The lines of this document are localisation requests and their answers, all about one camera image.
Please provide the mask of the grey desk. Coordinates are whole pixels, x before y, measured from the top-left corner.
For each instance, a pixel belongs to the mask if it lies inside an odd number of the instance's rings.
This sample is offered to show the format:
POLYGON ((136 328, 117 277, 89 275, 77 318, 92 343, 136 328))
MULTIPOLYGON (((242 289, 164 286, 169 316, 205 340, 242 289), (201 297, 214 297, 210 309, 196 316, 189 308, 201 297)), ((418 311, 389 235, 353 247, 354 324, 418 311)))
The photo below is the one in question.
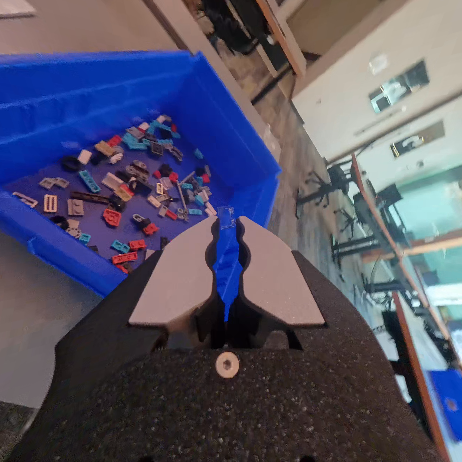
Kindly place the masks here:
MULTIPOLYGON (((2 55, 125 50, 201 51, 263 138, 267 123, 183 1, 29 1, 33 17, 1 19, 2 55)), ((1 233, 1 401, 38 408, 54 347, 100 298, 1 233)))

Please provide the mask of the blue plastic bin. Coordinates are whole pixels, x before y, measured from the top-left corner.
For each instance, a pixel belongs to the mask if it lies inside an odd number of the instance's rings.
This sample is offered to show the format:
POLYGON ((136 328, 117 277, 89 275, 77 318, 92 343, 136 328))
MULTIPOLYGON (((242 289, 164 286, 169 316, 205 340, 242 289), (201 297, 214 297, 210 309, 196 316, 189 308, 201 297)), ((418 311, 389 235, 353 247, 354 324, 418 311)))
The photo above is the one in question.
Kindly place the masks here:
POLYGON ((188 52, 133 51, 1 56, 1 229, 28 251, 101 297, 126 277, 110 259, 113 240, 137 239, 131 219, 116 229, 89 204, 80 222, 88 249, 43 214, 12 195, 43 198, 44 177, 67 178, 57 191, 59 214, 70 191, 85 191, 61 159, 158 115, 170 116, 184 155, 172 168, 182 177, 201 163, 212 174, 215 208, 234 208, 267 227, 281 173, 239 104, 205 56, 188 52))
POLYGON ((430 371, 440 408, 454 443, 462 442, 462 376, 456 369, 430 371))

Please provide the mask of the clear plastic bag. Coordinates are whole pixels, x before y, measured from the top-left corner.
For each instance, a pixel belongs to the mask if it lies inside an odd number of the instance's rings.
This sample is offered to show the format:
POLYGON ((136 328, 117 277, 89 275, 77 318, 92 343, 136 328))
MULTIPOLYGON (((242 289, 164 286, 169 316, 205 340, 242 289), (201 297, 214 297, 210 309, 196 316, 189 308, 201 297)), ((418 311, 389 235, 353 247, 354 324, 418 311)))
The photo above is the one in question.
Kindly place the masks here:
POLYGON ((277 163, 280 161, 281 146, 278 139, 274 136, 271 127, 267 124, 263 133, 263 142, 274 157, 277 163))

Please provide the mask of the pile of toy bricks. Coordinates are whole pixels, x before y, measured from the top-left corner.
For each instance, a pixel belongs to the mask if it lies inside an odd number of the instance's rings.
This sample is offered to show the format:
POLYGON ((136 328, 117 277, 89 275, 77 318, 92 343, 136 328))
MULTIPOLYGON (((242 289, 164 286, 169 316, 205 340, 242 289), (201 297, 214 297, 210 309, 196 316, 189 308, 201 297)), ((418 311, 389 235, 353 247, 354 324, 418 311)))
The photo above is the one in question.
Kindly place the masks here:
POLYGON ((203 161, 177 118, 161 114, 1 187, 125 278, 148 250, 206 218, 221 224, 203 161))

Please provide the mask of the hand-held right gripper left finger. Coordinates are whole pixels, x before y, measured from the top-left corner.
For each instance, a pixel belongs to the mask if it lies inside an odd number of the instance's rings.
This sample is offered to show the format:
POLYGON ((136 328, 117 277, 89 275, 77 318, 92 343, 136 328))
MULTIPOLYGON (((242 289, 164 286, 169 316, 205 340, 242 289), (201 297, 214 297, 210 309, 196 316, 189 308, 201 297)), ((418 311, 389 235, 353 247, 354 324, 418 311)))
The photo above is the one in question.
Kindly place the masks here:
POLYGON ((162 251, 133 312, 132 327, 156 328, 173 348, 209 346, 224 325, 225 305, 213 268, 220 222, 208 217, 162 251))

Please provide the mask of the black office chair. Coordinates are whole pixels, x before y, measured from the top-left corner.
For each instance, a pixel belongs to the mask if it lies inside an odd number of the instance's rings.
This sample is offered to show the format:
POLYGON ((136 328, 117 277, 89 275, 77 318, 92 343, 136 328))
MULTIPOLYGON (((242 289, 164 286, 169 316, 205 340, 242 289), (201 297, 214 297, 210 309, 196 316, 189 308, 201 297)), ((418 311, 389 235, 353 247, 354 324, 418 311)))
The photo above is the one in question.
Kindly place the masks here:
POLYGON ((303 206, 314 202, 315 206, 322 205, 327 208, 330 205, 330 195, 334 192, 341 192, 344 195, 349 193, 350 184, 353 181, 350 171, 345 171, 342 165, 332 165, 327 168, 328 179, 323 179, 315 170, 309 172, 303 182, 303 187, 310 184, 317 186, 316 191, 303 195, 304 189, 299 188, 296 199, 296 218, 302 215, 303 206))
POLYGON ((270 55, 283 54, 257 1, 203 0, 202 6, 215 36, 231 52, 248 56, 261 45, 270 55))

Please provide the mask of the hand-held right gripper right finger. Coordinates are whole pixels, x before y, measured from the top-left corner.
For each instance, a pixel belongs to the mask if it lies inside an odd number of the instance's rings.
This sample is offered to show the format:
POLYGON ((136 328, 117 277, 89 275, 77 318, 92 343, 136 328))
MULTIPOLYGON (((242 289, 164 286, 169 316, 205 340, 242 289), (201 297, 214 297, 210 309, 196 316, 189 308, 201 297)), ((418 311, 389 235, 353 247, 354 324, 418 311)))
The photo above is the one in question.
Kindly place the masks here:
POLYGON ((291 248, 246 216, 236 221, 238 292, 229 310, 235 347, 263 347, 274 332, 301 347, 297 329, 325 328, 320 308, 291 248))

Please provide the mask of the clear toy brick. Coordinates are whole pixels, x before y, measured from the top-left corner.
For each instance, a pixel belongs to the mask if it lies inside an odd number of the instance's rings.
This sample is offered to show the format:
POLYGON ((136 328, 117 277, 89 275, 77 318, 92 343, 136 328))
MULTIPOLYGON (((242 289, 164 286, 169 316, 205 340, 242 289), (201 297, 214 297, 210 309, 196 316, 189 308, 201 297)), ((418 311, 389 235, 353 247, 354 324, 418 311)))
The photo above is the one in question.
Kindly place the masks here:
POLYGON ((217 214, 220 221, 220 229, 227 230, 235 228, 236 226, 236 216, 235 210, 232 206, 220 206, 217 208, 217 214))

